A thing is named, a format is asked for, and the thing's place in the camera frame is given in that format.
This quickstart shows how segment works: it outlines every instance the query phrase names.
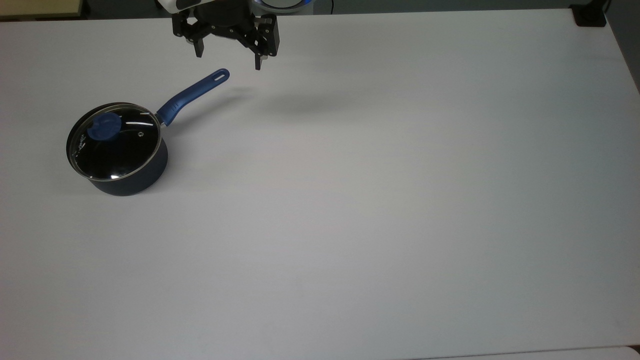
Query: white table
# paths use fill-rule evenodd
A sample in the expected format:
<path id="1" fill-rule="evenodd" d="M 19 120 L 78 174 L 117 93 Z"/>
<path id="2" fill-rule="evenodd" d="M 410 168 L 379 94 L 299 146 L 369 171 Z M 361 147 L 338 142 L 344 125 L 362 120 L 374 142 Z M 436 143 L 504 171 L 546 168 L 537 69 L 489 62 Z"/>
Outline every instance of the white table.
<path id="1" fill-rule="evenodd" d="M 0 24 L 3 359 L 349 359 L 640 343 L 640 96 L 569 10 L 282 17 L 277 58 L 170 21 Z M 158 109 L 144 193 L 65 142 Z"/>

